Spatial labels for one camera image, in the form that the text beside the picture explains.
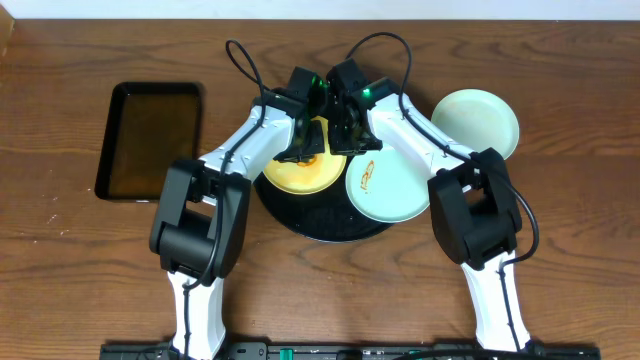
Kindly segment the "orange green scrub sponge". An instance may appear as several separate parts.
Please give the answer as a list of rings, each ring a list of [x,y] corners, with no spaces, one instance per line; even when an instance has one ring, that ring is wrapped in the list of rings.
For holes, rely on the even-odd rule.
[[[313,165],[316,161],[317,161],[317,156],[313,155],[313,156],[311,156],[309,158],[302,159],[301,161],[299,161],[297,163],[297,165],[300,166],[300,167],[308,167],[308,166]]]

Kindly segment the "yellow plate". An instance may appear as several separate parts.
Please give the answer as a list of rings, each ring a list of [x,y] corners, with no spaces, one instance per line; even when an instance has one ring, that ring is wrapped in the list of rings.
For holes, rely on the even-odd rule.
[[[279,190],[294,195],[309,195],[332,185],[342,174],[347,157],[332,155],[328,140],[325,151],[314,155],[308,162],[279,162],[272,160],[263,174]]]

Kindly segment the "light blue plate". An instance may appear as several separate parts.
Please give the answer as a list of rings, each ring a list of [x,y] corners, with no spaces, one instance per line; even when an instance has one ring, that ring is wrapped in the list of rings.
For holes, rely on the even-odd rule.
[[[497,95],[480,89],[458,90],[435,107],[431,122],[450,138],[472,150],[495,149],[508,159],[517,148],[519,121]]]
[[[398,223],[422,214],[429,206],[427,183],[391,146],[354,156],[345,186],[353,206],[364,216]]]

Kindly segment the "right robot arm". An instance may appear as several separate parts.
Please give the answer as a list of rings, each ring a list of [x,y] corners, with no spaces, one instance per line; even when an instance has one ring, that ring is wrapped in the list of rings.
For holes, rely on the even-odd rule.
[[[525,350],[531,337],[513,266],[516,235],[532,211],[505,164],[519,140],[514,111],[490,92],[464,89],[426,118],[388,78],[330,85],[341,120],[332,149],[354,158],[346,175],[352,204],[388,223],[428,210],[437,242],[466,277],[479,345]]]

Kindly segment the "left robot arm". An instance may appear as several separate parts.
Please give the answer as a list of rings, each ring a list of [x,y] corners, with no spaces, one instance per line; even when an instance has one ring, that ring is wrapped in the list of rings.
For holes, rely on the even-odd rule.
[[[274,158],[307,155],[306,143],[322,139],[311,121],[323,110],[282,95],[255,99],[216,150],[170,166],[149,240],[174,291],[170,358],[213,359],[223,348],[224,280],[243,246],[253,182]]]

